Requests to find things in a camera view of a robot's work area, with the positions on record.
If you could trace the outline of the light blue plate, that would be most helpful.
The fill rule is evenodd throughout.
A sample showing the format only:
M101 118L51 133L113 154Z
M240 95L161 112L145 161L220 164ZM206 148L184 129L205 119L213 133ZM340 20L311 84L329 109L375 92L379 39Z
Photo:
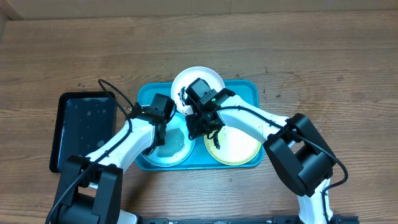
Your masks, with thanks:
M165 144L157 146L144 159L158 167L172 167L183 162L193 151L195 140L189 140L185 117L176 113L167 124Z

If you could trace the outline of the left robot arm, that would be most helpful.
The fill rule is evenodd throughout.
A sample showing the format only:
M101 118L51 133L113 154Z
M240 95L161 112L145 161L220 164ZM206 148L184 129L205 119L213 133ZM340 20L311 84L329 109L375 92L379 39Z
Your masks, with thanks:
M123 174L142 152L165 140L172 106L136 106L122 129L86 157L72 155L64 164L46 223L137 223L121 210Z

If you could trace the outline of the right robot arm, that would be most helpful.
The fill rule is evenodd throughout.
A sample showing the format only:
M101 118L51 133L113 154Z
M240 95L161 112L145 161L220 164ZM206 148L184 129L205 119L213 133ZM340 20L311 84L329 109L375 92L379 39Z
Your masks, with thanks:
M246 103L235 92L186 89L191 138L213 138L223 126L236 128L264 147L279 179L297 195L302 223L330 223L328 185L336 157L304 115L276 116Z

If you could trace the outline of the teal plastic tray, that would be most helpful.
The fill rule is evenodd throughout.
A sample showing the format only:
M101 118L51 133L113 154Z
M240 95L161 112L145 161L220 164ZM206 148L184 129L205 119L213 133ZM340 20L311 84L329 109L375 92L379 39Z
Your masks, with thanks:
M226 80L226 88L234 91L244 101L259 107L258 90L249 80ZM172 84L170 82L148 83L142 86L137 94L137 101L142 105L149 105L156 93L170 95ZM205 147L204 138L196 139L192 153L181 163L171 167L159 167L147 162L143 156L138 156L136 164L146 171L167 170L197 170L197 169L229 169L230 166L222 164L214 159Z

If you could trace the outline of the black rectangular water tray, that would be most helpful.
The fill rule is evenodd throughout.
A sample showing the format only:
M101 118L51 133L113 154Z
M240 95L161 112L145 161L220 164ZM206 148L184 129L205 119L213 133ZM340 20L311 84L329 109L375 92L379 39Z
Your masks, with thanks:
M115 134L114 93L66 92L58 101L49 169L60 173L71 156L85 157Z

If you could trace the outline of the yellow-green plate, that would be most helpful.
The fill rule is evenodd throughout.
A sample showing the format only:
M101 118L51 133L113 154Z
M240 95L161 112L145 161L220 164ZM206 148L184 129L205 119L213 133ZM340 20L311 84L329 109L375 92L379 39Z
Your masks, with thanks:
M205 147L218 162L228 166L240 166L251 161L260 151L261 143L243 131L223 126L218 134L220 149L212 140L204 137Z

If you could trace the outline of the white plate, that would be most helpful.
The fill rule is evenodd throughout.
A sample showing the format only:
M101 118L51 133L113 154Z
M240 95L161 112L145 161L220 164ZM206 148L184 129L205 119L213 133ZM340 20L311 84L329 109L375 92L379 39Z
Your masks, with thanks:
M212 69L207 67L190 67L180 72L174 79L170 91L171 98L177 105L177 111L184 116L193 113L192 107L186 105L183 100L188 98L188 95L182 91L194 82L197 78L201 78L209 84L211 89L220 91L225 88L223 79Z

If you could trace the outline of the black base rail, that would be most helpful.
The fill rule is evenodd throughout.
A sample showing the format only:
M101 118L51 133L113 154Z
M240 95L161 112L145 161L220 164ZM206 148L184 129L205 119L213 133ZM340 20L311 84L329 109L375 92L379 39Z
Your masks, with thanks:
M232 219L180 219L169 220L167 218L138 218L138 224L299 224L302 221L298 216L274 216L272 218L232 218Z

